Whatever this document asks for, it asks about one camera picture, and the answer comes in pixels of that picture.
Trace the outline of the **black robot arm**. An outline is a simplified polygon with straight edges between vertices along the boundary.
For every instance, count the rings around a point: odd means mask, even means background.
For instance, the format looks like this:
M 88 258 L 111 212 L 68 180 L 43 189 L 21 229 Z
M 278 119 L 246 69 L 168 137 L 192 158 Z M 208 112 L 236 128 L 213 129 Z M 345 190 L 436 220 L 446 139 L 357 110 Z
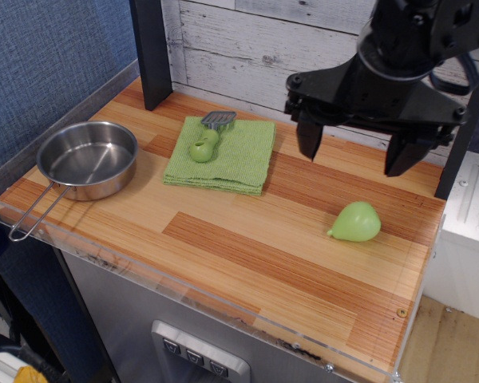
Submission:
M 385 173 L 402 175 L 467 121 L 476 49 L 479 1 L 377 2 L 349 61 L 287 79 L 299 151 L 314 158 L 326 126 L 385 133 Z

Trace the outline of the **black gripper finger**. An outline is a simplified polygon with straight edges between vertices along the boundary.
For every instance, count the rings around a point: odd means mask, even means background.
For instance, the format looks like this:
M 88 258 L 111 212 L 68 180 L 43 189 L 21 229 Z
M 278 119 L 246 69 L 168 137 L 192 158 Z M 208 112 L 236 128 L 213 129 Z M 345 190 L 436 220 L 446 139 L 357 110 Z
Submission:
M 314 160 L 323 137 L 323 124 L 315 121 L 307 114 L 300 114 L 296 134 L 299 151 L 311 161 Z
M 423 160 L 430 150 L 430 141 L 421 137 L 393 135 L 386 153 L 385 175 L 401 176 Z

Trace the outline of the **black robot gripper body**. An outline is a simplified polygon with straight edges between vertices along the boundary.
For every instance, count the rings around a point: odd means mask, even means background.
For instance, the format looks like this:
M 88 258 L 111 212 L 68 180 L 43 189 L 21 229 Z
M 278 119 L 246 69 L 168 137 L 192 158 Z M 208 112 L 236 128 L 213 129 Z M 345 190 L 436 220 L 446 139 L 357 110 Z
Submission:
M 377 50 L 358 52 L 337 67 L 290 75 L 284 112 L 296 124 L 305 113 L 323 127 L 346 125 L 447 144 L 467 118 L 466 107 L 449 95 L 468 89 L 435 77 L 442 62 L 436 57 L 396 63 Z

